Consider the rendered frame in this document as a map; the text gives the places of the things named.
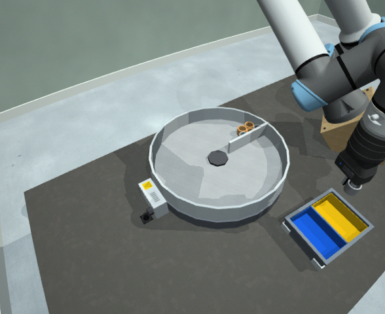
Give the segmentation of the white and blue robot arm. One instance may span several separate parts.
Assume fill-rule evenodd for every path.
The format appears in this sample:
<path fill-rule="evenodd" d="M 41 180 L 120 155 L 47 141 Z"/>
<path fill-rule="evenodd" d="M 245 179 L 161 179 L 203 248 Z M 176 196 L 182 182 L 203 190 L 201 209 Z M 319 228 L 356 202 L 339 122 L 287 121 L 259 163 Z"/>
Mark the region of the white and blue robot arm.
<path fill-rule="evenodd" d="M 385 113 L 385 17 L 366 0 L 324 0 L 341 32 L 323 45 L 298 0 L 257 0 L 297 80 L 291 91 L 306 112 L 323 108 L 331 124 L 359 116 L 369 98 L 361 87 L 380 79 L 373 105 Z"/>

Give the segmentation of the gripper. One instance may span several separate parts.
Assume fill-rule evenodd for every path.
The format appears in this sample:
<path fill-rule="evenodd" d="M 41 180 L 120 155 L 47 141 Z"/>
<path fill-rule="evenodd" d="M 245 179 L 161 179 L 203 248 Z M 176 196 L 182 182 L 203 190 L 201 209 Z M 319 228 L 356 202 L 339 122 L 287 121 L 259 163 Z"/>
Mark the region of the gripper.
<path fill-rule="evenodd" d="M 346 149 L 335 160 L 337 167 L 346 175 L 341 184 L 345 185 L 349 179 L 350 186 L 354 188 L 368 183 L 384 160 L 385 113 L 379 111 L 371 99 Z"/>

